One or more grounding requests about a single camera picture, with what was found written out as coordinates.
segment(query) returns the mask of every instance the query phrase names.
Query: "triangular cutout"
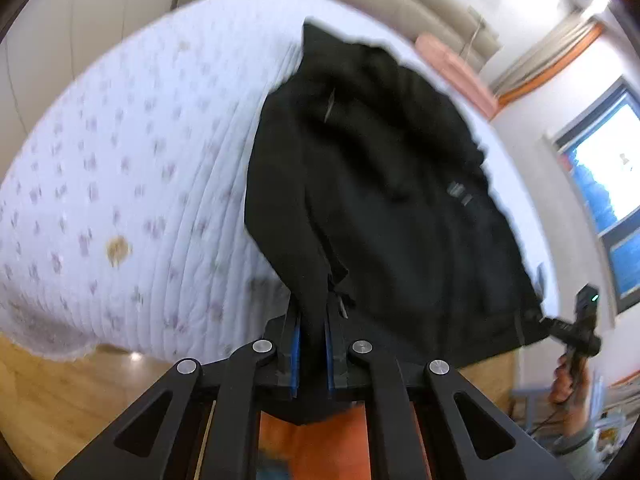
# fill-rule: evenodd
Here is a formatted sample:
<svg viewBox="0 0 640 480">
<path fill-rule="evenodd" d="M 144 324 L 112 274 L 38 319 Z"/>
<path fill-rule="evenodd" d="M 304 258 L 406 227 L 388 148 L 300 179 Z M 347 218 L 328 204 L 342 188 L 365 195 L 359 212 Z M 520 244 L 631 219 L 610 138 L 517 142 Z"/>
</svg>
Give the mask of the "triangular cutout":
<svg viewBox="0 0 640 480">
<path fill-rule="evenodd" d="M 122 430 L 116 437 L 114 445 L 140 458 L 148 457 L 172 397 L 171 392 L 164 392 L 138 418 Z"/>
<path fill-rule="evenodd" d="M 454 395 L 456 406 L 465 423 L 466 431 L 480 460 L 490 458 L 513 449 L 516 442 L 466 393 Z"/>
</svg>

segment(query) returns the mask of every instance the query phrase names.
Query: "ceiling light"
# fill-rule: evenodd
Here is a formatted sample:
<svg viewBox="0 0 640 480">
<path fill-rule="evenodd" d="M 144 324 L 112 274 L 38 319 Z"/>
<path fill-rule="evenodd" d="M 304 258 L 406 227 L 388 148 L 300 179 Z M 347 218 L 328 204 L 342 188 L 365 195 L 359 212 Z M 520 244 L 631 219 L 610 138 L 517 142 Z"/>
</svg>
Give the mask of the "ceiling light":
<svg viewBox="0 0 640 480">
<path fill-rule="evenodd" d="M 584 12 L 582 13 L 582 18 L 584 20 L 588 20 L 591 17 L 595 16 L 596 14 L 600 14 L 601 12 L 604 12 L 604 10 L 609 6 L 610 3 L 611 3 L 611 0 L 593 0 L 591 2 L 591 5 L 586 9 L 584 9 Z"/>
</svg>

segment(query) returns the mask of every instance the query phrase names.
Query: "metal bolt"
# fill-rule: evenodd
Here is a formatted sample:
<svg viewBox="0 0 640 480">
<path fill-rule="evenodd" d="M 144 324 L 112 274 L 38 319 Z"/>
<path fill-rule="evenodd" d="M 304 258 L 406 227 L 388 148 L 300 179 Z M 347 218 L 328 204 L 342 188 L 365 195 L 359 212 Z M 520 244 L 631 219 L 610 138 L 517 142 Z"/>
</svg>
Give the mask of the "metal bolt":
<svg viewBox="0 0 640 480">
<path fill-rule="evenodd" d="M 266 339 L 258 339 L 254 343 L 254 351 L 258 352 L 258 354 L 264 354 L 273 348 L 273 344 L 271 341 L 267 341 Z"/>
<path fill-rule="evenodd" d="M 373 346 L 371 345 L 371 343 L 364 340 L 356 341 L 353 344 L 352 348 L 353 351 L 356 352 L 356 354 L 368 354 L 373 350 Z"/>
<path fill-rule="evenodd" d="M 184 361 L 180 361 L 178 363 L 178 371 L 181 374 L 191 374 L 195 371 L 196 368 L 196 361 L 192 359 L 185 359 Z"/>
<path fill-rule="evenodd" d="M 436 375 L 444 375 L 449 371 L 449 365 L 446 361 L 436 359 L 429 363 L 429 370 Z"/>
</svg>

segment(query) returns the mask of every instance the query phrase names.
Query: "black jacket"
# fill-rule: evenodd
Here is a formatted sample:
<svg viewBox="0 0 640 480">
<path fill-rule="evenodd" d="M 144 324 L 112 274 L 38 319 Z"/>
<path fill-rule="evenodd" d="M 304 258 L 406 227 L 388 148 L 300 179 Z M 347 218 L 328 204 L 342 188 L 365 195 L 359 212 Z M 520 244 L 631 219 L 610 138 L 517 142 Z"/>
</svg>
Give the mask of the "black jacket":
<svg viewBox="0 0 640 480">
<path fill-rule="evenodd" d="M 544 337 L 484 155 L 450 99 L 382 48 L 310 24 L 303 45 L 298 72 L 262 109 L 244 221 L 305 334 L 323 343 L 335 289 L 455 366 Z"/>
</svg>

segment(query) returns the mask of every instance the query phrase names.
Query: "bed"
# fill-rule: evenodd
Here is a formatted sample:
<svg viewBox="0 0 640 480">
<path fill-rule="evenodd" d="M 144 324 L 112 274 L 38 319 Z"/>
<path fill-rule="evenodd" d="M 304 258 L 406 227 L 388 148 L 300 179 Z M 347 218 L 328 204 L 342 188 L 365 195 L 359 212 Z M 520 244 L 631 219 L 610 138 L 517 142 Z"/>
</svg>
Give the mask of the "bed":
<svg viewBox="0 0 640 480">
<path fill-rule="evenodd" d="M 451 95 L 487 154 L 544 308 L 558 288 L 538 215 L 492 127 L 385 25 L 336 0 L 200 0 L 72 83 L 0 188 L 0 330 L 35 354 L 100 343 L 226 358 L 288 292 L 244 229 L 246 166 L 268 92 L 300 62 L 306 18 L 382 44 Z"/>
</svg>

